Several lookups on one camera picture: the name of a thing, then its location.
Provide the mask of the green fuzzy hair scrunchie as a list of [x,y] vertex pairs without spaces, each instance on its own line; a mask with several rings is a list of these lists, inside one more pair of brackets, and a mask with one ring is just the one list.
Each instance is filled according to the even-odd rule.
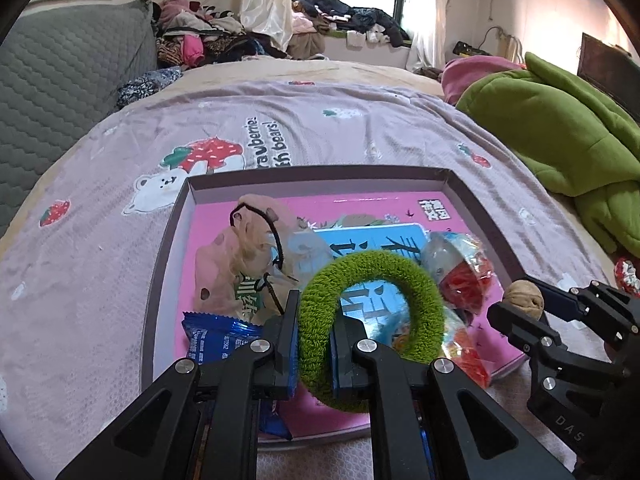
[[400,356],[422,364],[438,358],[444,336],[444,302],[428,273],[408,258],[386,252],[352,252],[322,268],[300,296],[298,374],[321,403],[346,413],[365,413],[363,400],[335,399],[328,344],[342,293],[354,285],[384,281],[396,286],[409,309],[410,333]]

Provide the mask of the brown walnut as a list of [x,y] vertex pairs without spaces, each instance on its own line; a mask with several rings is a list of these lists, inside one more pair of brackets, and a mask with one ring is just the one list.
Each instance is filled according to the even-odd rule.
[[530,281],[514,281],[504,291],[502,300],[536,321],[544,313],[544,297],[539,287]]

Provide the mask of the blue barcode snack packet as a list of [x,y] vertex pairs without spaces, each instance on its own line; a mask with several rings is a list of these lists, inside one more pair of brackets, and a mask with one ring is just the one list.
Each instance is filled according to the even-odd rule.
[[[203,312],[184,312],[182,328],[188,340],[186,356],[198,365],[227,359],[235,349],[262,336],[262,326]],[[292,439],[277,401],[260,402],[258,428],[271,437]]]

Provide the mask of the red surprise egg toy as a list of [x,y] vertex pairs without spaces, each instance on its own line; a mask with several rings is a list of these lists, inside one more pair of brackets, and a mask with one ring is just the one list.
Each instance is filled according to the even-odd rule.
[[[475,344],[466,330],[462,319],[454,310],[447,306],[442,308],[444,312],[444,333],[442,343],[438,350],[438,357],[448,359],[472,379],[480,388],[486,389],[490,385],[490,374],[486,370],[480,355],[475,349]],[[404,351],[409,340],[410,324],[408,313],[403,313],[400,322],[392,333],[390,342],[398,351]]]

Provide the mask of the red white candy wrapper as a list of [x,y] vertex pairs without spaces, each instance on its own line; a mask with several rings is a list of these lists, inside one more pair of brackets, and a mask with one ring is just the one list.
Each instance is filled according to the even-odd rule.
[[640,297],[640,280],[631,260],[619,258],[614,266],[617,286],[627,294]]

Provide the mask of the red surprise egg in tray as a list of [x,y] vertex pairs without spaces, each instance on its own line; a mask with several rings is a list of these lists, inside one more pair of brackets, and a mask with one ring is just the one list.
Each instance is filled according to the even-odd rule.
[[494,282],[495,270],[476,236],[431,232],[422,249],[422,264],[448,304],[480,315]]

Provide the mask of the shallow grey cardboard tray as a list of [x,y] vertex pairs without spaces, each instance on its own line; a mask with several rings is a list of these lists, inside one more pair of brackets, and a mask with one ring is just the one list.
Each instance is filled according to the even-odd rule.
[[148,388],[188,345],[181,322],[194,292],[196,250],[229,224],[238,199],[265,195],[309,221],[293,249],[312,272],[351,252],[380,248],[420,261],[431,232],[469,233],[494,266],[486,304],[524,270],[477,195],[451,170],[399,166],[250,170],[184,180],[160,243],[150,284],[141,385]]

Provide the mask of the pink strawberry bed sheet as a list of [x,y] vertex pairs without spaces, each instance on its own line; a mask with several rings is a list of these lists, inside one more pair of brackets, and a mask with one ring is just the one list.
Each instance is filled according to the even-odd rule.
[[562,285],[602,260],[529,170],[441,99],[399,84],[307,79],[173,84],[96,125],[56,167],[1,258],[1,430],[51,479],[141,389],[146,298],[179,148],[214,148],[227,171],[369,165],[446,168],[480,200],[524,269]]

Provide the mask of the dark framed board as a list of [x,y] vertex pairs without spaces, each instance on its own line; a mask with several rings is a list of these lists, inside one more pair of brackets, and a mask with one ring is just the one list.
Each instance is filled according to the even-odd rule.
[[582,34],[577,75],[640,119],[640,70],[628,52]]

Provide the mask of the pink blanket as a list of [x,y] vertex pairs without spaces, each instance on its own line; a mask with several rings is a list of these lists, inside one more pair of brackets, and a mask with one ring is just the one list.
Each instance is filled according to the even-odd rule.
[[475,55],[457,58],[446,64],[442,71],[442,92],[450,105],[456,105],[462,94],[474,82],[489,75],[508,70],[521,70],[523,66],[500,56]]

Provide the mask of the dark floral cloth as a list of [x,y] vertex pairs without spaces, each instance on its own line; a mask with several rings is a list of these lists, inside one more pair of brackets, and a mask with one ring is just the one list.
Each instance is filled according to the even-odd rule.
[[137,76],[118,89],[116,106],[119,110],[122,110],[134,102],[146,99],[164,90],[179,80],[182,75],[183,70],[180,66],[172,66],[151,70],[141,76]]

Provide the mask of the cream curtain right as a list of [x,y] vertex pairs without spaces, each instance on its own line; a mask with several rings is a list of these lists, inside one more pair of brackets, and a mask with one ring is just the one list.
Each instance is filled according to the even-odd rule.
[[407,0],[402,22],[411,36],[406,70],[445,65],[446,11],[448,0]]

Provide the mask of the pile of clothes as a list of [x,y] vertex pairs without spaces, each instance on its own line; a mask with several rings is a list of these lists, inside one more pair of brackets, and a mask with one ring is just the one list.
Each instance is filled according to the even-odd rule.
[[288,58],[269,36],[247,30],[232,11],[218,12],[195,0],[154,2],[153,25],[160,68],[190,70],[251,56]]

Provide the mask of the clothes on window sill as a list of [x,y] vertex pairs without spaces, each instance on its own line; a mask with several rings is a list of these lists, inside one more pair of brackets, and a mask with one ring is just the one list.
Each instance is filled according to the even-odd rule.
[[292,0],[292,37],[286,52],[296,60],[309,60],[326,50],[326,37],[342,38],[346,46],[369,44],[407,47],[408,32],[377,8],[349,6],[341,0]]

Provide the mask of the grey quilted headboard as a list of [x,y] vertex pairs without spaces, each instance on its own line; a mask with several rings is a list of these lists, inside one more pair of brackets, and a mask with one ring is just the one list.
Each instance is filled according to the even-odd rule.
[[1,226],[38,179],[157,66],[151,0],[21,16],[1,45]]

